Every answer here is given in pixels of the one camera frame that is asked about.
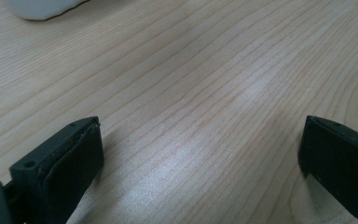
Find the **table surface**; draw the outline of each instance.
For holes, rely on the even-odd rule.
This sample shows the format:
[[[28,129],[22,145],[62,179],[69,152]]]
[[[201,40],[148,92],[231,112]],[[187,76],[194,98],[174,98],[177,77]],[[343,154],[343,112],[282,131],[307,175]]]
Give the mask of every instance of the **table surface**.
[[[300,172],[307,115],[358,131],[358,1],[92,0],[48,21],[0,2],[0,181],[102,124],[69,223],[358,223]]]

